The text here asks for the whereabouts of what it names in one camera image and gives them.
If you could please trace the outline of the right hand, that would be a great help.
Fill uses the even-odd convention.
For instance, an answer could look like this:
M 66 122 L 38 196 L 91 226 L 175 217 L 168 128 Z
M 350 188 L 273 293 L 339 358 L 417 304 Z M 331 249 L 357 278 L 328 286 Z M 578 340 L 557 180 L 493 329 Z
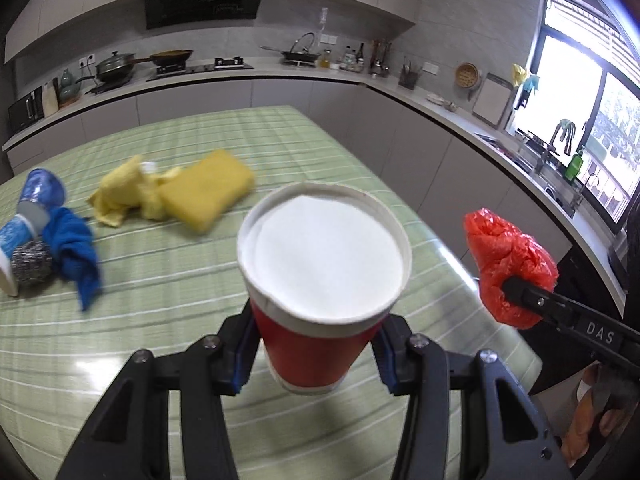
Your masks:
M 582 380 L 577 389 L 577 408 L 566 434 L 561 438 L 561 452 L 570 468 L 588 452 L 589 433 L 596 426 L 598 414 L 593 401 L 593 387 L 597 383 L 598 374 L 598 364 L 592 364 L 582 374 Z M 612 434 L 623 416 L 623 410 L 609 410 L 601 413 L 600 422 L 596 426 L 600 435 L 607 438 Z

